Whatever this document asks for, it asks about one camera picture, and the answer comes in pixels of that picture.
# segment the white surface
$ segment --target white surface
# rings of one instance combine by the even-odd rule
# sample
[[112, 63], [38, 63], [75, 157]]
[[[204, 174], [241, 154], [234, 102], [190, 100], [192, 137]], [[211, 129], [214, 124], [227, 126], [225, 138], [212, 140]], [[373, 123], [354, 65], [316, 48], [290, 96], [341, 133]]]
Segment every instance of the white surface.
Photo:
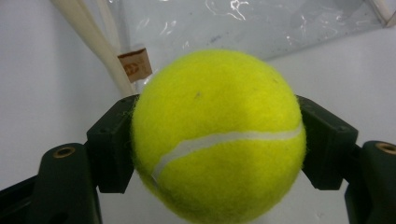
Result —
[[[360, 130], [359, 145], [396, 143], [395, 40], [395, 28], [376, 30], [270, 63], [296, 93]], [[119, 99], [105, 67], [50, 1], [0, 1], [0, 189], [35, 175], [52, 147], [84, 143]], [[282, 203], [253, 223], [347, 223], [343, 194], [315, 190], [300, 175]], [[100, 198], [105, 223], [185, 223], [137, 175], [124, 195]]]

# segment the tennis ball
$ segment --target tennis ball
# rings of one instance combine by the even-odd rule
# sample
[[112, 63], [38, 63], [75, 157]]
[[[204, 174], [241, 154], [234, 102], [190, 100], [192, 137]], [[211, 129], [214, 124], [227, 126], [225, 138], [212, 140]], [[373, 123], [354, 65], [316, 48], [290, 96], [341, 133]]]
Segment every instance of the tennis ball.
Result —
[[305, 155], [296, 96], [268, 64], [202, 50], [143, 89], [132, 121], [133, 160], [149, 190], [196, 223], [243, 223], [288, 192]]

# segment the clear plastic bag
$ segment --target clear plastic bag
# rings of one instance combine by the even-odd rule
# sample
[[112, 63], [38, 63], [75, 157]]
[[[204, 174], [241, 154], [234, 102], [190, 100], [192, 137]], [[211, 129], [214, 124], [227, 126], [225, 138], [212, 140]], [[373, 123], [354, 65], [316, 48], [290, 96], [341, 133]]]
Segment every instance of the clear plastic bag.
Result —
[[[120, 52], [146, 48], [154, 74], [198, 49], [236, 49], [269, 60], [381, 27], [365, 0], [96, 1], [106, 2], [117, 27], [111, 32], [104, 22], [110, 43]], [[138, 89], [146, 82], [138, 81]]]

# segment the cream-colored tube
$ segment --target cream-colored tube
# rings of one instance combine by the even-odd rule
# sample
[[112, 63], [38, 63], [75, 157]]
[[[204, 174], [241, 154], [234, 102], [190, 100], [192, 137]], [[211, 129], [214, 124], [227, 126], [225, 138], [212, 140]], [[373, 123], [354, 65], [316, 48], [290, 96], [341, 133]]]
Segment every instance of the cream-colored tube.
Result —
[[117, 54], [107, 42], [82, 0], [50, 0], [55, 5], [85, 44], [98, 56], [108, 73], [118, 85], [122, 96], [137, 94], [131, 86]]

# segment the brown tape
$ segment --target brown tape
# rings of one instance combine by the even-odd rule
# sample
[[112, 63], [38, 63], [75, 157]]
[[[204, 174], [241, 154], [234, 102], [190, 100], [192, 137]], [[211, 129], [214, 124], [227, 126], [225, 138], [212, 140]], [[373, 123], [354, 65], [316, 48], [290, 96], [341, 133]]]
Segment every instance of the brown tape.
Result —
[[122, 54], [119, 59], [131, 83], [139, 79], [145, 79], [152, 74], [146, 49]]

